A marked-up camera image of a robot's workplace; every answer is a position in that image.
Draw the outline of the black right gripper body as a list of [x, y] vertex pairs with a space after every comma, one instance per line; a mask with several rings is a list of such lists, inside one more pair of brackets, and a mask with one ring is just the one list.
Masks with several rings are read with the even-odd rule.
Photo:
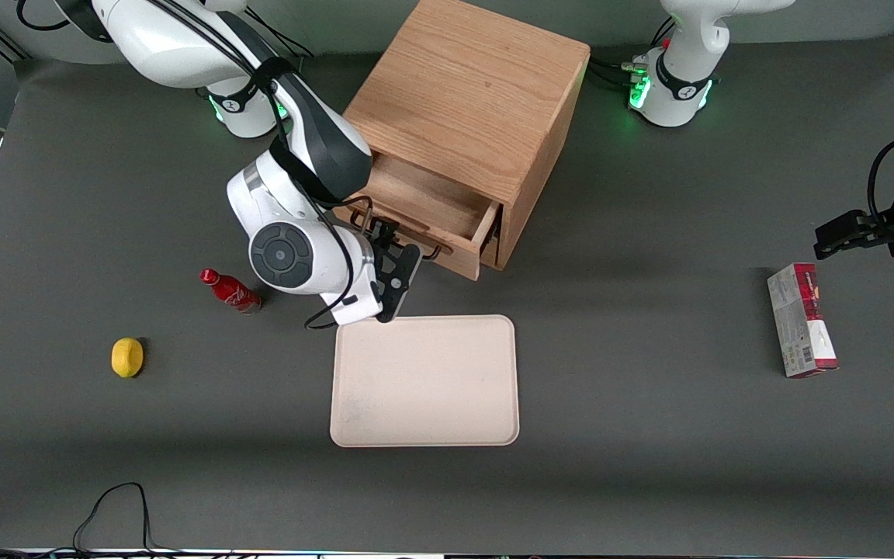
[[369, 232], [365, 233], [365, 238], [375, 255], [377, 275], [404, 275], [411, 271], [411, 245], [370, 243]]

